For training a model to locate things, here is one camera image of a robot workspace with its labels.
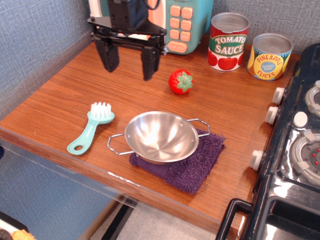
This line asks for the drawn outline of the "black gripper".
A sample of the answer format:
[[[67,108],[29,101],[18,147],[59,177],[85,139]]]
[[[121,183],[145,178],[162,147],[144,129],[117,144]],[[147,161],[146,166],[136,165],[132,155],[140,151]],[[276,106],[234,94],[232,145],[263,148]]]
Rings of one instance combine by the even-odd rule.
[[[143,79],[149,81],[158,71],[160,55],[167,54],[167,30],[149,20],[149,11],[153,8],[146,0],[102,0],[100,6],[107,7],[107,15],[95,16],[91,4],[88,19],[97,30],[116,39],[131,41],[131,47],[134,44],[155,44],[155,47],[144,46],[141,50]],[[104,68],[112,73],[120,62],[118,47],[100,37],[94,37],[93,41]]]

